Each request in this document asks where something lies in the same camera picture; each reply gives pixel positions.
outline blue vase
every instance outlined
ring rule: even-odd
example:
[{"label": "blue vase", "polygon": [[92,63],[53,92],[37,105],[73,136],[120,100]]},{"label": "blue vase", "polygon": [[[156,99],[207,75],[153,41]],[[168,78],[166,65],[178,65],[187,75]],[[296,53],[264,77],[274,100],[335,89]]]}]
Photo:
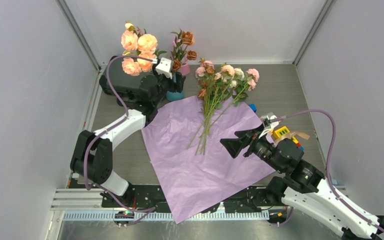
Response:
[{"label": "blue vase", "polygon": [[[173,82],[176,82],[176,74],[173,75]],[[167,93],[165,94],[165,97],[170,102],[182,100],[185,97],[185,89],[183,89],[181,92],[167,91]]]}]

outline blue block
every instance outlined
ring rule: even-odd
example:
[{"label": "blue block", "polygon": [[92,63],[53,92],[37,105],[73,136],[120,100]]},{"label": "blue block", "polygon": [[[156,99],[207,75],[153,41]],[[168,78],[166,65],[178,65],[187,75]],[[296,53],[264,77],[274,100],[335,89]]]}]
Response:
[{"label": "blue block", "polygon": [[248,106],[254,111],[254,113],[257,112],[257,107],[254,104],[248,104]]}]

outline purple wrapping paper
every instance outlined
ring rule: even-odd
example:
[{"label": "purple wrapping paper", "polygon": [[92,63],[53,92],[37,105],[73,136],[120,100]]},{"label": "purple wrapping paper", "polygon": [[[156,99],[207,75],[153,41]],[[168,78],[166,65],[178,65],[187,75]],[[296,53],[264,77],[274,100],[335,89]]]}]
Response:
[{"label": "purple wrapping paper", "polygon": [[[186,149],[204,120],[201,108],[202,101],[196,96],[168,103],[142,129],[146,150],[177,224],[274,172],[254,154],[243,157],[246,149],[233,159],[220,143],[222,138],[235,138],[235,131],[261,125],[244,102],[231,106],[211,127],[205,155],[195,155],[202,129]],[[221,112],[216,111],[212,119]]]}]

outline flower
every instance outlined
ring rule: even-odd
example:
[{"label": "flower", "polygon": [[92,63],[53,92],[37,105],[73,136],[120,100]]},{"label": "flower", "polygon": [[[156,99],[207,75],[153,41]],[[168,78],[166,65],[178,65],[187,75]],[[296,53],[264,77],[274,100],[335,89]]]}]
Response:
[{"label": "flower", "polygon": [[201,62],[201,67],[205,67],[205,66],[211,66],[211,67],[214,67],[214,63],[212,61],[202,61]]},{"label": "flower", "polygon": [[132,31],[126,30],[121,35],[121,45],[126,50],[136,50],[138,48],[138,35]]},{"label": "flower", "polygon": [[205,67],[205,71],[209,74],[213,74],[214,73],[214,67],[213,66],[207,66],[207,67]]},{"label": "flower", "polygon": [[258,82],[258,79],[260,78],[259,72],[255,68],[250,68],[248,71],[246,71],[248,74],[252,75],[255,82]]},{"label": "flower", "polygon": [[204,77],[204,75],[205,75],[205,68],[203,66],[198,67],[195,71],[195,77],[196,78]]},{"label": "flower", "polygon": [[171,71],[174,73],[177,70],[179,70],[181,67],[182,67],[182,63],[179,60],[175,59],[173,61],[173,67],[171,67]]},{"label": "flower", "polygon": [[204,96],[205,96],[205,94],[207,93],[207,89],[206,88],[201,88],[201,90],[199,90],[199,92],[198,92],[198,98],[199,99],[204,99]]},{"label": "flower", "polygon": [[124,26],[125,26],[126,30],[129,30],[129,31],[130,31],[130,28],[131,28],[131,27],[135,27],[135,26],[133,26],[133,24],[131,24],[130,22],[126,22],[126,24],[125,24]]},{"label": "flower", "polygon": [[141,73],[141,67],[139,66],[139,63],[137,61],[134,61],[130,57],[126,57],[121,66],[123,67],[123,71],[126,74],[132,75],[132,76],[139,76]]},{"label": "flower", "polygon": [[231,65],[222,66],[221,71],[229,73],[230,76],[235,75],[235,69]]},{"label": "flower", "polygon": [[257,86],[257,83],[254,81],[254,78],[251,78],[251,80],[249,80],[248,82],[248,91],[251,91],[251,90],[254,90]]},{"label": "flower", "polygon": [[195,43],[194,34],[190,31],[182,32],[181,42],[186,45],[194,45]]},{"label": "flower", "polygon": [[[147,58],[147,59],[154,59],[156,56],[155,54],[151,52],[142,52],[139,54],[139,57]],[[140,68],[144,72],[149,72],[152,69],[153,63],[151,61],[143,60],[143,59],[137,59],[137,62],[139,63]]]},{"label": "flower", "polygon": [[232,82],[230,83],[230,86],[232,88],[236,87],[238,85],[238,82],[236,80],[232,80]]},{"label": "flower", "polygon": [[222,77],[222,74],[221,74],[220,72],[217,72],[217,73],[214,75],[214,80],[219,80],[221,77]]},{"label": "flower", "polygon": [[191,61],[196,60],[197,59],[197,52],[196,51],[192,51],[192,50],[187,51],[186,58],[188,60],[191,60]]},{"label": "flower", "polygon": [[245,77],[244,71],[242,71],[242,69],[240,69],[240,68],[235,68],[234,73],[237,74],[238,76],[240,76],[241,80],[243,80]]},{"label": "flower", "polygon": [[151,34],[143,34],[137,40],[137,49],[142,53],[154,53],[157,46],[157,38]]}]

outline gray wooden tabletop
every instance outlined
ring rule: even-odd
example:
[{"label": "gray wooden tabletop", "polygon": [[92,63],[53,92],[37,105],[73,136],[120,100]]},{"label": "gray wooden tabletop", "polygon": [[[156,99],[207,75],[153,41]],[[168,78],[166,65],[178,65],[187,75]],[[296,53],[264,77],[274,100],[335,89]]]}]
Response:
[{"label": "gray wooden tabletop", "polygon": [[[259,71],[258,85],[255,90],[249,93],[246,101],[249,104],[255,104],[258,115],[273,112],[279,117],[308,109],[294,65],[236,64],[234,67],[242,68],[244,71],[250,68]],[[198,93],[198,83],[194,74],[197,65],[191,65],[190,68],[191,73],[187,76],[184,84],[185,97],[194,96]],[[123,114],[124,110],[117,104],[116,97],[102,93],[92,130],[107,126]],[[310,115],[305,114],[284,120],[280,125],[286,125],[290,131],[300,131],[310,135],[309,140],[298,139],[305,149],[303,159],[325,172]],[[113,170],[132,184],[159,184],[150,163],[141,131],[132,134],[114,150]],[[279,174],[275,172],[258,181],[256,185],[267,185],[273,176],[279,176]]]}]

